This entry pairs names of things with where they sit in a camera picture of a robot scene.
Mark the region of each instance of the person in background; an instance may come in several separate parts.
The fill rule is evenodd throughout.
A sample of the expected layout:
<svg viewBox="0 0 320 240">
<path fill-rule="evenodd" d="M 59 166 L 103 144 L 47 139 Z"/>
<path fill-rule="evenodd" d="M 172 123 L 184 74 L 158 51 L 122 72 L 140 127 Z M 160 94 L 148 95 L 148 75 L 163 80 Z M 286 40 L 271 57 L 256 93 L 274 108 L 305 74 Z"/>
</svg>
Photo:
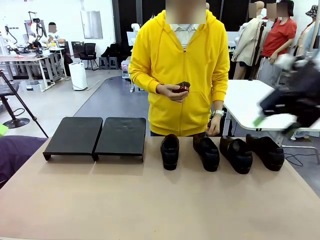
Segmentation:
<svg viewBox="0 0 320 240">
<path fill-rule="evenodd" d="M 60 34 L 57 30 L 57 25 L 54 22 L 49 23 L 49 34 L 48 38 L 44 38 L 44 43 L 51 43 L 58 41 L 61 47 L 65 46 L 66 40 L 60 37 Z"/>
<path fill-rule="evenodd" d="M 312 18 L 316 18 L 317 17 L 317 13 L 318 13 L 318 6 L 317 5 L 312 6 L 312 9 L 309 12 L 311 12 L 310 14 L 312 14 L 312 16 L 313 16 Z M 312 42 L 312 39 L 313 39 L 313 36 L 314 36 L 314 32 L 315 32 L 315 24 L 312 26 L 312 28 L 308 32 L 308 36 L 306 37 L 305 44 L 304 44 L 305 53 L 308 53 L 310 51 L 310 47 L 311 47 L 311 44 L 312 44 L 311 42 Z M 318 33 L 317 33 L 317 38 L 318 39 L 319 39 L 319 32 L 320 32 L 320 25 L 319 25 L 319 29 L 318 29 Z M 317 41 L 317 39 L 316 39 L 315 43 L 313 45 L 313 49 L 315 49 L 315 51 L 316 51 L 315 54 L 318 54 L 319 47 L 320 47 L 319 42 L 320 41 Z"/>
<path fill-rule="evenodd" d="M 275 22 L 266 37 L 257 79 L 274 87 L 282 72 L 282 69 L 274 63 L 279 55 L 288 52 L 288 48 L 294 42 L 297 23 L 291 19 L 294 16 L 294 2 L 291 0 L 267 4 L 267 11 L 267 14 L 271 15 L 268 16 L 269 19 L 281 17 L 281 20 Z"/>
<path fill-rule="evenodd" d="M 318 13 L 318 6 L 313 5 L 310 11 L 306 12 L 305 15 L 312 18 L 312 22 L 306 26 L 306 28 L 302 31 L 301 36 L 299 37 L 296 45 L 294 46 L 294 56 L 302 56 L 305 55 L 310 50 L 312 37 L 314 35 L 315 30 L 315 22 Z"/>
<path fill-rule="evenodd" d="M 204 3 L 168 0 L 166 10 L 137 34 L 129 73 L 149 92 L 151 136 L 220 132 L 230 69 L 228 37 Z M 174 93 L 181 82 L 190 83 L 189 92 Z"/>
</svg>

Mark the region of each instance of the green object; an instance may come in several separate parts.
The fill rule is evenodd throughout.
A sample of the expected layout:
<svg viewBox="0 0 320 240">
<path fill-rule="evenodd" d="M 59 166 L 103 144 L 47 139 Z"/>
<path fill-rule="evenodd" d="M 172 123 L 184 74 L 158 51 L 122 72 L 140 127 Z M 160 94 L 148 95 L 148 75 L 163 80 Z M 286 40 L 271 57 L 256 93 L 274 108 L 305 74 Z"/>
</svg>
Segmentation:
<svg viewBox="0 0 320 240">
<path fill-rule="evenodd" d="M 258 127 L 264 120 L 264 116 L 259 116 L 256 120 L 254 120 L 253 124 L 255 127 Z"/>
<path fill-rule="evenodd" d="M 8 129 L 9 128 L 7 126 L 0 124 L 0 137 L 3 137 L 4 135 L 6 135 Z"/>
</svg>

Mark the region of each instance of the small red object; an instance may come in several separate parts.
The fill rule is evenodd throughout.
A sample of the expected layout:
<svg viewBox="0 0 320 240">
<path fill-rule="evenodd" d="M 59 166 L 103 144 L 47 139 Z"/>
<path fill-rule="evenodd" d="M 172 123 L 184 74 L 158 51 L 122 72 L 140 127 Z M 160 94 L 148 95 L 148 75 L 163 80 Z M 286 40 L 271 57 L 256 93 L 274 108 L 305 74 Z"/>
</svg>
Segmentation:
<svg viewBox="0 0 320 240">
<path fill-rule="evenodd" d="M 181 82 L 178 84 L 178 86 L 180 86 L 179 89 L 175 89 L 175 90 L 172 90 L 173 93 L 175 94 L 180 94 L 180 93 L 183 93 L 183 92 L 189 92 L 190 91 L 190 83 L 189 82 Z"/>
</svg>

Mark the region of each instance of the red shirt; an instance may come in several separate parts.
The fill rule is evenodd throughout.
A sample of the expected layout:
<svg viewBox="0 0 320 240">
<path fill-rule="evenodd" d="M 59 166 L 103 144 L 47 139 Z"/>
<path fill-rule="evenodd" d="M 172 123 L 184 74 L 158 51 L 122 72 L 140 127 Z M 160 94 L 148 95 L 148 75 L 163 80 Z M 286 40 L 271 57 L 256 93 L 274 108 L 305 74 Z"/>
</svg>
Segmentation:
<svg viewBox="0 0 320 240">
<path fill-rule="evenodd" d="M 291 18 L 286 21 L 285 24 L 280 25 L 281 21 L 277 21 L 264 42 L 262 56 L 271 57 L 271 55 L 285 44 L 289 39 L 293 39 L 296 36 L 297 24 Z M 278 55 L 286 54 L 288 49 L 283 50 Z"/>
</svg>

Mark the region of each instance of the white air purifier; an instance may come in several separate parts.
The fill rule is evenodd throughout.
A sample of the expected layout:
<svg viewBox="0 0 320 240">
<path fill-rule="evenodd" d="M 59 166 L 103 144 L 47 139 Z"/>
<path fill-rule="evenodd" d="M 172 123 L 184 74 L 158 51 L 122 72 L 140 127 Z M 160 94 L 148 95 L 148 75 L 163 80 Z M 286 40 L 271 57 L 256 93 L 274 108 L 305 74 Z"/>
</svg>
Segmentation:
<svg viewBox="0 0 320 240">
<path fill-rule="evenodd" d="M 83 91 L 88 88 L 85 64 L 74 62 L 69 64 L 73 90 Z"/>
</svg>

